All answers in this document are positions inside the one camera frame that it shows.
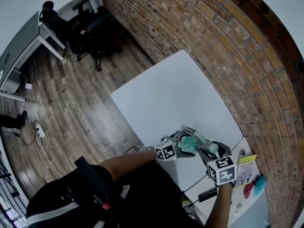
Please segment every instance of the office chair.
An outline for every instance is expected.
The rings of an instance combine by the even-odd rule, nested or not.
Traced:
[[[112,15],[104,7],[99,7],[98,13],[84,11],[83,5],[88,1],[81,0],[72,7],[72,10],[79,12],[76,25],[60,18],[53,10],[54,3],[51,1],[42,5],[39,21],[68,42],[78,61],[86,53],[95,57],[95,70],[100,72],[102,69],[98,65],[98,58],[113,52],[120,53],[122,48],[115,43],[117,26]]]

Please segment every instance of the pink object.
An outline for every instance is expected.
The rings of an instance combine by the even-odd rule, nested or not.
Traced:
[[[244,197],[246,199],[248,199],[248,197],[250,196],[250,192],[253,189],[253,186],[254,185],[252,183],[250,183],[244,187]]]

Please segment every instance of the colorful object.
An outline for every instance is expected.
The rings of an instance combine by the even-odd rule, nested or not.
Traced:
[[[255,184],[255,189],[254,189],[254,192],[253,192],[253,197],[257,197],[259,196],[264,188],[265,188],[265,185],[266,185],[266,179],[264,176],[259,176],[259,179],[257,180],[256,184]]]
[[[252,189],[253,189],[253,184],[252,183],[250,183],[250,184],[248,184],[244,187],[244,197],[246,199],[249,198]]]

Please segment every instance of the white cable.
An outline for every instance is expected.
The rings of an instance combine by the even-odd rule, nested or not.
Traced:
[[[38,138],[38,141],[39,141],[39,144],[40,146],[42,147],[42,150],[43,152],[46,154],[47,156],[47,160],[51,163],[51,165],[53,166],[53,168],[55,169],[55,171],[59,174],[59,176],[63,177],[59,171],[57,171],[55,165],[52,163],[52,161],[48,158],[48,154],[47,152],[45,151],[48,147],[49,147],[49,143],[51,141],[50,139],[50,136],[49,136],[49,132],[48,132],[48,128],[47,126],[44,124],[44,122],[40,119],[40,108],[39,108],[39,99],[40,99],[40,92],[39,92],[39,85],[38,85],[38,77],[37,77],[37,69],[36,69],[36,63],[35,63],[35,59],[33,57],[33,55],[31,54],[32,58],[33,58],[33,62],[34,62],[34,68],[35,68],[35,75],[36,75],[36,82],[37,82],[37,91],[38,91],[38,99],[36,98],[36,92],[35,92],[35,88],[33,87],[34,89],[34,98],[35,98],[35,101],[36,101],[36,109],[37,109],[37,118],[35,120],[35,122],[37,121],[38,124],[39,124],[39,121],[44,125],[44,127],[46,128],[46,133],[47,133],[47,136],[48,136],[48,144],[47,146],[43,146],[43,144],[41,143],[41,136],[39,136]]]
[[[47,160],[48,160],[48,161],[51,163],[51,165],[54,167],[55,171],[59,174],[59,176],[63,177],[63,176],[60,174],[60,172],[57,171],[57,169],[56,169],[55,165],[52,163],[52,161],[48,158],[48,156],[47,156],[48,154],[47,154],[47,152],[44,150],[44,148],[42,148],[42,150],[43,150],[43,152],[46,154]]]
[[[4,103],[6,103],[9,100],[9,98],[6,101],[3,101],[0,106],[2,106]]]

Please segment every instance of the desk leg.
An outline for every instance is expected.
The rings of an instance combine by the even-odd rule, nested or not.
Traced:
[[[16,68],[14,68],[13,69],[13,71],[16,73],[16,74],[19,74],[19,75],[21,75],[22,73],[21,73],[21,71],[20,70],[18,70],[18,69],[16,69]]]
[[[62,44],[62,42],[57,38],[56,35],[52,31],[50,31],[44,24],[40,25],[40,29],[42,29],[47,35],[49,35],[62,49],[66,49],[66,46]]]
[[[40,35],[38,36],[38,40],[47,48],[49,49],[56,57],[58,57],[61,61],[64,58],[53,48],[46,40],[44,40]]]
[[[90,0],[90,4],[91,4],[91,7],[92,7],[94,13],[98,13],[97,5],[96,5],[95,0]]]
[[[13,99],[13,100],[16,100],[16,101],[25,102],[24,97],[20,97],[20,96],[13,95],[13,94],[10,94],[10,93],[0,92],[0,96],[6,97],[6,98],[9,98],[9,99]]]

